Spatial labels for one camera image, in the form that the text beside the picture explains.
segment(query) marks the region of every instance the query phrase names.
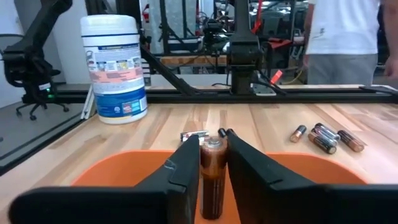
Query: red cable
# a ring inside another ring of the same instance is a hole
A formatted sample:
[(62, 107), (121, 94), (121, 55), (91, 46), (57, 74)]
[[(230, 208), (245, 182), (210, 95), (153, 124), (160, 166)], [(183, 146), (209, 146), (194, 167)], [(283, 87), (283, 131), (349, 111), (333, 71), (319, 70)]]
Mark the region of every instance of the red cable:
[(251, 32), (253, 34), (255, 34), (257, 32), (257, 30), (260, 28), (261, 26), (261, 6), (262, 6), (262, 0), (259, 0), (259, 7), (257, 8), (257, 17), (256, 17), (256, 22), (254, 23), (254, 27), (251, 30)]

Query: white wall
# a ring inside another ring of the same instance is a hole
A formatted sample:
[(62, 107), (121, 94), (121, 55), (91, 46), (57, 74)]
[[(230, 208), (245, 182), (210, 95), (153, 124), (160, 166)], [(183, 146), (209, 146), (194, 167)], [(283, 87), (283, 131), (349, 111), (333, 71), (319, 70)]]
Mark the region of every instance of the white wall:
[[(21, 20), (22, 28), (27, 31), (37, 13), (42, 7), (40, 0), (14, 0), (19, 19)], [(50, 63), (54, 69), (60, 70), (61, 74), (54, 76), (55, 82), (65, 82), (65, 77), (62, 72), (62, 64), (58, 56), (58, 48), (55, 43), (53, 32), (47, 38), (43, 46), (44, 58)]]
[(72, 7), (58, 18), (53, 29), (67, 84), (91, 83), (80, 37), (80, 18), (83, 16), (87, 16), (85, 1), (73, 0)]
[[(0, 1), (0, 34), (23, 34), (13, 0)], [(1, 37), (0, 49), (3, 51), (18, 40), (20, 40), (18, 37)], [(6, 81), (4, 63), (1, 59), (0, 55), (0, 108), (20, 101), (24, 94), (22, 88), (13, 87)]]
[(214, 0), (200, 0), (199, 10), (204, 12), (208, 17), (214, 16)]

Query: container label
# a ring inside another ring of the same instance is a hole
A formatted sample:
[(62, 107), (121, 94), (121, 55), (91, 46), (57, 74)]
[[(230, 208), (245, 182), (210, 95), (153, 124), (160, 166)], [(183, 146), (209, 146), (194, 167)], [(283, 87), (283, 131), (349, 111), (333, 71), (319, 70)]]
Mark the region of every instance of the container label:
[(106, 118), (124, 118), (147, 109), (145, 88), (128, 93), (104, 95), (95, 93), (98, 115)]
[(144, 86), (138, 43), (85, 47), (95, 93), (112, 94)]

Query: white t-shirt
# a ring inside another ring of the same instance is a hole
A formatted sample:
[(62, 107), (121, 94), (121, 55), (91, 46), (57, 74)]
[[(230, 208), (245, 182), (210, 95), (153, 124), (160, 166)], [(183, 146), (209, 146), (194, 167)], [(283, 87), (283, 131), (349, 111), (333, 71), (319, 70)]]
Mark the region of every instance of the white t-shirt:
[(376, 54), (380, 0), (309, 0), (315, 4), (307, 54)]

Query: white container lid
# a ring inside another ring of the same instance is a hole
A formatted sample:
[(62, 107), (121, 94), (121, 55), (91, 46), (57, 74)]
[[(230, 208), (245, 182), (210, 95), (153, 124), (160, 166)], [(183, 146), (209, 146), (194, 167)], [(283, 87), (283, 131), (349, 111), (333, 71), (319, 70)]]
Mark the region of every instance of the white container lid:
[(125, 15), (93, 15), (80, 19), (81, 35), (136, 34), (135, 18)]

